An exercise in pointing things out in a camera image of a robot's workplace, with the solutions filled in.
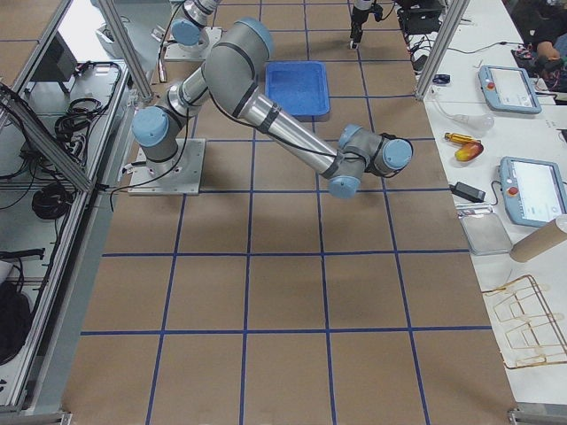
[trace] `brown cylinder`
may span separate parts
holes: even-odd
[[[565,240],[567,240],[567,215],[560,215],[515,243],[510,251],[510,257],[525,263]]]

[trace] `blue framed tablet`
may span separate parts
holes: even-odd
[[[541,105],[525,69],[481,66],[478,79],[488,107],[494,111],[540,113]]]
[[[500,177],[512,222],[539,228],[567,212],[567,195],[556,163],[504,157]]]

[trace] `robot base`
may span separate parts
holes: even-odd
[[[181,150],[184,139],[175,139]],[[160,195],[198,195],[205,157],[205,139],[187,139],[183,158],[179,161],[179,170],[171,171],[168,175],[155,182],[131,188],[131,195],[160,196]],[[144,152],[140,149],[136,161],[145,161]],[[130,184],[147,182],[156,175],[151,174],[148,167],[136,168],[132,173]]]
[[[209,44],[204,49],[195,48],[187,50],[178,43],[171,44],[166,48],[164,60],[167,62],[197,62],[205,60],[213,46],[221,40],[222,28],[206,27],[205,31],[209,37]]]

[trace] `blue bin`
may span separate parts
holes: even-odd
[[[321,120],[329,113],[325,64],[316,61],[269,62],[266,96],[298,120]]]

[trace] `black bag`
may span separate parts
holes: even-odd
[[[21,350],[32,326],[27,297],[12,282],[0,283],[0,365]]]

